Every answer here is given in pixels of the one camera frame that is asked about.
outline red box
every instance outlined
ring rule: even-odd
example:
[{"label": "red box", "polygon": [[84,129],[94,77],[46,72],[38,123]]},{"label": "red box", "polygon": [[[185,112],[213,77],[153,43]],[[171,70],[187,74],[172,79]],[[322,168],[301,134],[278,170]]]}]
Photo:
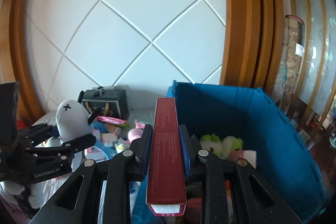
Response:
[{"label": "red box", "polygon": [[156,101],[146,203],[156,216],[184,213],[184,175],[173,97]]}]

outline silver screw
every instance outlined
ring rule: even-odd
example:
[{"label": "silver screw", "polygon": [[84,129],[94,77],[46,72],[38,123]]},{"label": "silver screw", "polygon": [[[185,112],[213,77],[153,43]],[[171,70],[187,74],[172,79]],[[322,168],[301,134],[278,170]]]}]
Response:
[{"label": "silver screw", "polygon": [[89,166],[92,166],[94,163],[95,163],[94,160],[89,159],[89,160],[86,160],[86,161],[84,162],[84,165],[85,165],[86,167],[89,167]]},{"label": "silver screw", "polygon": [[237,160],[237,163],[238,163],[240,166],[246,166],[246,165],[247,165],[247,161],[246,161],[246,159],[239,159],[239,160]]},{"label": "silver screw", "polygon": [[207,155],[209,155],[209,152],[203,149],[203,150],[198,151],[198,154],[202,157],[206,157]]},{"label": "silver screw", "polygon": [[133,154],[132,150],[125,150],[125,151],[123,152],[123,155],[124,155],[125,157],[129,157],[129,156],[131,156],[132,154]]}]

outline black gift box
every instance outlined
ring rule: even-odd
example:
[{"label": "black gift box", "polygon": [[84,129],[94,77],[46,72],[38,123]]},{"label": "black gift box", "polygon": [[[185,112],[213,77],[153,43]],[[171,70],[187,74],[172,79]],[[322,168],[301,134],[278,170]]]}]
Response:
[{"label": "black gift box", "polygon": [[103,92],[97,90],[87,90],[84,93],[83,106],[89,113],[94,112],[98,107],[102,109],[100,116],[108,116],[127,120],[128,106],[126,101],[126,91],[119,89],[105,89]]}]

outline blue bin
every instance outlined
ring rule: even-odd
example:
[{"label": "blue bin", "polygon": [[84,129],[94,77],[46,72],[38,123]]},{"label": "blue bin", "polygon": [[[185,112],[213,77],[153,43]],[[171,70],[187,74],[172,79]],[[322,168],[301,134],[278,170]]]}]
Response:
[{"label": "blue bin", "polygon": [[327,200],[321,174],[305,143],[262,89],[174,82],[178,123],[197,138],[242,138],[257,152],[257,170],[303,223]]}]

